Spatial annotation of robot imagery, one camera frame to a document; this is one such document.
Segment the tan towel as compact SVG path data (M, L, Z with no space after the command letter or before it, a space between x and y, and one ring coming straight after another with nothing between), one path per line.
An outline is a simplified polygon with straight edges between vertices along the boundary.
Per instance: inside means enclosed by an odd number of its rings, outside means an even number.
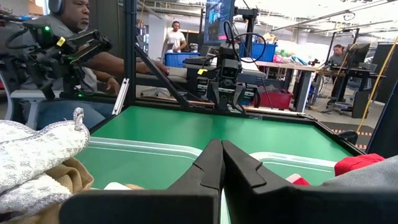
M59 224L62 203L91 189L94 179L74 157L0 196L0 224Z

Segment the blue plastic crate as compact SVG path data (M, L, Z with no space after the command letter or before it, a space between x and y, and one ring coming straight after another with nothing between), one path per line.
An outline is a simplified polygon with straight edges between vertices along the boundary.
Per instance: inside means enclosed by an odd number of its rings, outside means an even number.
M262 43L252 43L251 57L253 59L259 59L261 62L273 62L275 44L262 44Z
M183 67L183 61L187 58L200 56L198 52L165 53L164 63L167 67Z

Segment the grey desk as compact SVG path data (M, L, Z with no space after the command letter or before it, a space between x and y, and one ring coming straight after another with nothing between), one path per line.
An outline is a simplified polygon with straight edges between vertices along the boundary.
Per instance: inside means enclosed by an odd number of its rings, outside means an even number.
M184 89L193 93L197 85L197 71L199 65L188 65L188 68L169 67L168 78ZM238 75L238 82L263 85L266 74L257 70L243 69ZM143 91L150 91L154 88L165 88L163 83L155 75L136 73L136 95L140 96Z

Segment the clear plastic bin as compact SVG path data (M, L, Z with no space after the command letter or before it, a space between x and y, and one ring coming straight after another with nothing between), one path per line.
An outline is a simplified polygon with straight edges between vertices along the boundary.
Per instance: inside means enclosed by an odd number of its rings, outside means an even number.
M276 152L255 152L250 156L282 178L288 179L291 175L297 174L310 185L320 185L335 176L336 162L333 161Z
M200 149L189 146L92 137L75 158L94 177L94 188L118 182L166 189L200 154Z

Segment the black table frame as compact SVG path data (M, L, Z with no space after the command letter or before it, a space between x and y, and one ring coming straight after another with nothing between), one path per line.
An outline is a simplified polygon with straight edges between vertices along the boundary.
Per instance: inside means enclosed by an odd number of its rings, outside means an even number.
M137 0L123 0L124 2L124 77L129 79L127 101L124 102L128 108L132 106L155 106L165 109L176 109L192 113L217 114L223 116L248 117L248 114L232 113L230 111L219 111L204 102L189 103L184 97L180 96L173 83L167 76L149 59L149 57L138 46L136 40L136 15ZM154 75L166 87L176 102L166 100L137 100L136 99L136 58L150 68ZM388 158L398 156L398 81L384 105L384 109L374 129L369 141L367 153L376 153Z

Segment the white chair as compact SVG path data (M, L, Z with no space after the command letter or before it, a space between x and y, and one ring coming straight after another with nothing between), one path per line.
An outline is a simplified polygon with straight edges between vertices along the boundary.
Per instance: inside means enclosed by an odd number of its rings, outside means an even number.
M7 96L7 110L5 119L25 123L26 126L37 129L37 115L39 104L45 100L44 95L38 90L21 90L17 78L12 77L5 70L0 70L0 80L4 85ZM30 103L28 118L24 118L24 112L20 100Z

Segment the silver aluminium bar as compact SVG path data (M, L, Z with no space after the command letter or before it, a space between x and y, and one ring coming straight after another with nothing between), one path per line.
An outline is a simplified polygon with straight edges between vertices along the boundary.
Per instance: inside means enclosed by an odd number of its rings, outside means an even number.
M128 88L129 88L129 79L124 78L122 81L122 85L120 87L120 91L118 93L118 97L116 98L116 102L114 104L112 115L118 115L121 112L124 106L124 101L128 92Z

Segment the light grey waffle towel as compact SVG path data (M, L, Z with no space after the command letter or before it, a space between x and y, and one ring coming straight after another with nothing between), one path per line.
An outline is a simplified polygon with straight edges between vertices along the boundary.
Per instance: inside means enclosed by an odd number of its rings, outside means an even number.
M76 108L73 119L40 131L0 120L0 214L33 215L71 196L46 172L88 145L90 132L83 118L83 109Z

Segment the red plastic crate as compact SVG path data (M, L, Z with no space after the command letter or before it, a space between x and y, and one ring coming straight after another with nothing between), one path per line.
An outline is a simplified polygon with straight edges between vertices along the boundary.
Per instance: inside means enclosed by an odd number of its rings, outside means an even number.
M268 91L260 93L260 98L255 97L252 103L256 106L263 106L268 108L276 108L279 110L287 110L290 107L290 101L293 97L288 91L282 90L282 92Z

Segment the light wooden work table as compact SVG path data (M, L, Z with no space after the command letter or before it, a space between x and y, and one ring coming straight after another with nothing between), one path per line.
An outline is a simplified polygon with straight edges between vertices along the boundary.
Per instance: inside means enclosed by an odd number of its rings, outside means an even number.
M296 112L304 113L305 106L307 102L307 97L312 82L312 75L317 73L316 67L311 67L309 65L296 65L293 63L274 63L274 62L255 62L258 70L261 67L265 67L266 78L268 78L270 68L285 69L285 79L283 89L289 90L292 82L298 84L298 92L294 95L294 103L290 110L295 110Z

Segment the black background rig frame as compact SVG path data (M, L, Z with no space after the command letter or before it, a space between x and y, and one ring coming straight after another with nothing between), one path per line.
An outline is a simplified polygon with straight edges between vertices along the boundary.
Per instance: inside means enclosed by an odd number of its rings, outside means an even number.
M351 34L353 36L352 44L355 44L358 39L358 36L359 36L359 31L360 31L360 28L340 29L338 31L335 31L331 37L330 46L328 49L328 54L326 56L326 60L328 60L330 58L330 55L332 53L332 49L334 46L333 42L339 35Z

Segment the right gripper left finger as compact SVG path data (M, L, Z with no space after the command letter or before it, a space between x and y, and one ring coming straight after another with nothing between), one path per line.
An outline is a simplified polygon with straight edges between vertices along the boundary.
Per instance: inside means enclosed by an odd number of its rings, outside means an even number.
M224 179L223 146L212 139L188 170L169 189L196 189L204 187L221 190Z

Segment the dark floor mat orange stripes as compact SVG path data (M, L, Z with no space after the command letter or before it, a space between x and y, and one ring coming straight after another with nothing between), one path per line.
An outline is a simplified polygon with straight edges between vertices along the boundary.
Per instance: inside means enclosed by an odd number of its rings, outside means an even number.
M331 131L335 134L339 134L344 131L356 131L358 126L357 124L331 123L326 121L322 121L322 124L331 129ZM361 128L357 132L358 139L355 146L358 149L365 151L368 147L370 138L373 135L373 131L374 129L369 126L361 126Z

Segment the plain grey towel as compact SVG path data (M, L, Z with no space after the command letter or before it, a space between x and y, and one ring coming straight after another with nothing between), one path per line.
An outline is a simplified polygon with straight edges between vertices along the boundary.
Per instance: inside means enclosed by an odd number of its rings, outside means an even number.
M398 189L398 156L349 171L322 183L334 187L392 187Z

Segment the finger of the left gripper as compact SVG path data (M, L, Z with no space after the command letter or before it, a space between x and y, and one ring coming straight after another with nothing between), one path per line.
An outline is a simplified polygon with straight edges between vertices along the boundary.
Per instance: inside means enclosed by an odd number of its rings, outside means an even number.
M234 91L234 107L238 109L240 107L240 102L244 98L246 87L243 85L236 85Z
M215 105L215 108L218 109L219 105L218 82L209 82L207 86L207 98L210 101L212 101Z

